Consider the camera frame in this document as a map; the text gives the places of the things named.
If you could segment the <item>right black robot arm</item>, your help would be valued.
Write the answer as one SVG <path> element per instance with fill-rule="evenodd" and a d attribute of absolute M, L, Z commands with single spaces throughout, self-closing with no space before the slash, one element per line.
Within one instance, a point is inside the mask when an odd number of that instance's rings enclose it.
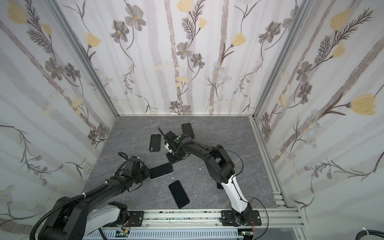
<path fill-rule="evenodd" d="M 166 156 L 171 164 L 175 164 L 193 155 L 206 165 L 211 178 L 220 184 L 228 195 L 233 211 L 234 226 L 245 226 L 253 224 L 260 226 L 257 221 L 256 212 L 251 202 L 242 193 L 235 172 L 235 164 L 227 151 L 221 145 L 209 146 L 199 143 L 187 135 L 176 135 L 169 131 L 164 134 L 165 148 L 168 151 Z"/>

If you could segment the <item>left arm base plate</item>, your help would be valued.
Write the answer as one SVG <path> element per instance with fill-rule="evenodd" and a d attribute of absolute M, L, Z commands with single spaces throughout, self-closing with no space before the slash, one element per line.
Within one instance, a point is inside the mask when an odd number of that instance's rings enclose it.
<path fill-rule="evenodd" d="M 144 211 L 128 211 L 128 221 L 124 227 L 141 227 L 144 220 Z"/>

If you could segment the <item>black phone case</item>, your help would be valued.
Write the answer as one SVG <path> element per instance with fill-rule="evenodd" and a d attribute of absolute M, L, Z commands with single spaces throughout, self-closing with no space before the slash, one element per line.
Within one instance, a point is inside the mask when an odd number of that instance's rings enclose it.
<path fill-rule="evenodd" d="M 159 152 L 161 150 L 161 140 L 162 140 L 162 135 L 160 134 L 151 135 L 149 151 Z"/>

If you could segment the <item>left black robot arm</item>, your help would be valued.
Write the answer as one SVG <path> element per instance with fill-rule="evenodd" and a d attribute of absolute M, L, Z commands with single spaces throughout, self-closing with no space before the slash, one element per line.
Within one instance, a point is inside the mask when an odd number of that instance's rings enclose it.
<path fill-rule="evenodd" d="M 30 240 L 81 240 L 86 235 L 87 218 L 102 203 L 142 184 L 150 170 L 140 158 L 118 152 L 124 162 L 100 186 L 75 197 L 62 197 L 33 226 Z"/>

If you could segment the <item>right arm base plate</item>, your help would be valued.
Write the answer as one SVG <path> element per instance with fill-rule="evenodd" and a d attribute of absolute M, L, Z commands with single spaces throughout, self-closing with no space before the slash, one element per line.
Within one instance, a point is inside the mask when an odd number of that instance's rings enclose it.
<path fill-rule="evenodd" d="M 221 211 L 220 222 L 224 227 L 258 227 L 262 225 L 260 214 L 256 210 L 252 210 L 247 221 L 244 223 L 241 223 L 240 217 L 236 217 L 232 210 L 223 210 Z"/>

